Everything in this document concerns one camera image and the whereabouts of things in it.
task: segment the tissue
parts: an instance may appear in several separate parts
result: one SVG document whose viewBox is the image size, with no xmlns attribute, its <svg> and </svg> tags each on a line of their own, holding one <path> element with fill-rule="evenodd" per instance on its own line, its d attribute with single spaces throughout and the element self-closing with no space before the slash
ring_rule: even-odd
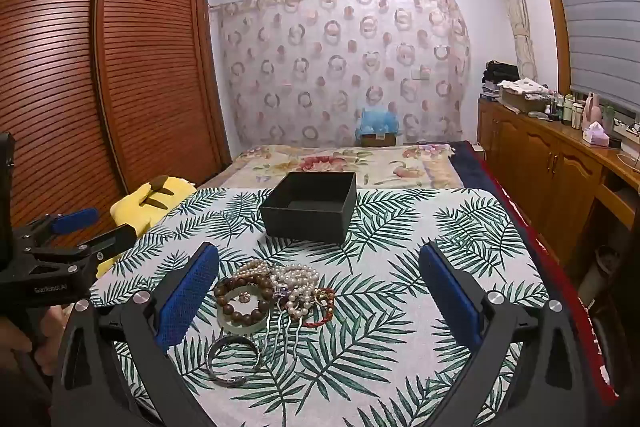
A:
<svg viewBox="0 0 640 427">
<path fill-rule="evenodd" d="M 609 136 L 598 122 L 593 122 L 587 129 L 582 131 L 582 139 L 593 145 L 609 146 Z"/>
</svg>

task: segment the gray roller blind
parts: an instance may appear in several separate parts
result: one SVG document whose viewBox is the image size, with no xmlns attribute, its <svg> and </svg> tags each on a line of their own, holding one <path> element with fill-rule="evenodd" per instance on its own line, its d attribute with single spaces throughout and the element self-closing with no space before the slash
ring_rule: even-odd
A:
<svg viewBox="0 0 640 427">
<path fill-rule="evenodd" d="M 640 0 L 562 0 L 571 89 L 640 111 Z"/>
</svg>

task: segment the silver bangle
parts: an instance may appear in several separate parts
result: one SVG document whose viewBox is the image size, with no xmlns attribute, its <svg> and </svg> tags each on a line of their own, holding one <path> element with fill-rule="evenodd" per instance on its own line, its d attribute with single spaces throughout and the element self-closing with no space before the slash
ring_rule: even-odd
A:
<svg viewBox="0 0 640 427">
<path fill-rule="evenodd" d="M 255 353 L 255 363 L 254 367 L 252 367 L 252 371 L 258 371 L 260 367 L 260 350 L 255 343 L 248 339 L 247 337 L 243 337 L 241 335 L 226 335 L 224 337 L 220 337 L 216 340 L 209 349 L 209 353 L 207 353 L 207 369 L 209 369 L 209 375 L 211 380 L 224 387 L 240 387 L 245 384 L 249 378 L 248 377 L 231 377 L 231 378 L 220 378 L 216 375 L 216 372 L 213 370 L 212 362 L 218 356 L 223 347 L 228 346 L 229 344 L 243 344 L 244 346 L 251 347 L 252 351 Z"/>
</svg>

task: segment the leaf print tablecloth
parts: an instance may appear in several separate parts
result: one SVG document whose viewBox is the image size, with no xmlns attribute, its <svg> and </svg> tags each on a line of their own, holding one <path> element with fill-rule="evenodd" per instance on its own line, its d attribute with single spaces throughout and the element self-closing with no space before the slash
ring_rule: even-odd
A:
<svg viewBox="0 0 640 427">
<path fill-rule="evenodd" d="M 264 234 L 258 206 L 268 190 L 205 188 L 183 201 L 92 289 L 98 304 L 125 301 L 153 288 L 183 266 L 203 241 L 220 252 L 220 277 L 260 257 L 272 264 L 310 264 L 320 286 L 335 289 L 335 317 L 325 327 L 300 331 L 294 358 L 289 342 L 274 349 L 271 317 L 265 363 L 240 389 L 209 379 L 206 354 L 220 336 L 212 293 L 182 344 L 169 356 L 185 384 L 218 427 L 327 425 L 402 426 L 423 422 L 455 380 L 468 350 L 453 339 L 418 273 L 417 255 L 437 239 L 454 267 L 483 288 L 514 302 L 542 305 L 545 287 L 500 203 L 477 189 L 359 190 L 343 245 L 324 245 Z M 254 334 L 261 346 L 266 330 Z M 126 344 L 116 349 L 136 397 L 148 402 Z M 511 380 L 519 347 L 512 344 L 477 423 L 490 419 Z M 216 360 L 221 371 L 247 371 L 251 352 L 229 347 Z"/>
</svg>

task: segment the black box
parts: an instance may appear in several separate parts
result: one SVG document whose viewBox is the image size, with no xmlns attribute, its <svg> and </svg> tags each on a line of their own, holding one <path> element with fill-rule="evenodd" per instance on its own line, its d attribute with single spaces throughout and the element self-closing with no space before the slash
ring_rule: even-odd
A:
<svg viewBox="0 0 640 427">
<path fill-rule="evenodd" d="M 354 172 L 290 172 L 260 214 L 268 235 L 343 243 L 356 205 Z"/>
</svg>

